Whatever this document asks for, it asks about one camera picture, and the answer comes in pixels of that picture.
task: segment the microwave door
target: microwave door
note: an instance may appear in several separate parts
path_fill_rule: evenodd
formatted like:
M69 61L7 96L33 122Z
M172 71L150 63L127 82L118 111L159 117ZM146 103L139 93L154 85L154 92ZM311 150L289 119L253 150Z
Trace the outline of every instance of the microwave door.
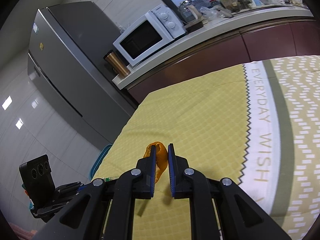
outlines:
M171 41L172 36L159 19L147 12L114 42L114 46L135 66Z

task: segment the copper thermos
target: copper thermos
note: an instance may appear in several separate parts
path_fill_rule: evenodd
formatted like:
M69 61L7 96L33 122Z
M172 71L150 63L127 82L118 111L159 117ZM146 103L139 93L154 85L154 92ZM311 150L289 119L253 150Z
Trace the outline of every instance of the copper thermos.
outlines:
M130 74L130 70L113 50L108 51L103 58L116 70L120 77L124 78Z

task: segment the zigzag edge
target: zigzag edge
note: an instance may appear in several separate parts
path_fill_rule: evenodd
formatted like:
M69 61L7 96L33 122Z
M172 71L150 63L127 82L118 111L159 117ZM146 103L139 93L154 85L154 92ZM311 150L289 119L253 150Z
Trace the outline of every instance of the zigzag edge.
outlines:
M245 86L246 86L246 100L247 100L247 117L248 117L248 119L247 119L247 136L246 136L246 138L247 138L247 141L245 142L245 145L246 145L246 148L244 149L244 151L245 151L245 154L244 154L244 156L243 156L243 158L244 158L244 161L241 163L242 164L242 166L243 166L243 168L240 170L240 172L241 172L241 175L240 175L240 177L238 178L238 180L240 181L240 183L238 184L238 185L240 185L241 183L242 183L242 180L241 180L241 177L243 177L244 176L244 173L243 173L243 170L246 168L246 166L245 166L245 162L248 160L247 158L246 158L246 156L249 154L249 152L247 151L247 149L249 148L249 141L250 141L250 139L249 139L249 135L251 134L250 133L250 129L251 129L251 127L250 127L250 124L251 124L251 122L250 122L250 119L251 119L251 117L250 117L250 115L251 115L251 112L250 112L250 110L251 110L251 108L250 108L250 106L251 106L251 104L250 104L250 95L249 95L249 84L248 84L248 75L247 75L247 71L246 71L246 69L245 69L245 66L244 66L244 64L242 64L242 68L243 68L243 72L244 72L244 78L245 78Z

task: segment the metal screw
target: metal screw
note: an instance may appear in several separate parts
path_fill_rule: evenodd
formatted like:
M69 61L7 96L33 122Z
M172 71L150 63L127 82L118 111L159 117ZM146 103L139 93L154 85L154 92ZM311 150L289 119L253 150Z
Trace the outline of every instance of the metal screw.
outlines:
M192 175L192 174L195 173L195 171L192 168L186 168L184 170L184 173L187 174L187 175Z
M225 185L225 186L230 186L231 183L232 183L232 180L229 179L229 178L224 178L224 179L222 180L222 184Z
M138 175L140 175L140 173L141 173L141 171L139 169L133 169L131 171L131 174L134 175L134 176L138 176Z
M101 186L102 183L103 183L103 180L102 180L102 179L95 179L95 180L92 182L92 184L93 184L94 186Z

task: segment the refrigerator label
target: refrigerator label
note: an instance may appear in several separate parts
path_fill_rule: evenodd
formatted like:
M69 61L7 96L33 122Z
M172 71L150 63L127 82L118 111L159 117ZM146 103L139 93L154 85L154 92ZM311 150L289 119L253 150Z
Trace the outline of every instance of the refrigerator label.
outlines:
M38 26L36 25L36 23L33 23L32 29L36 34L38 34Z

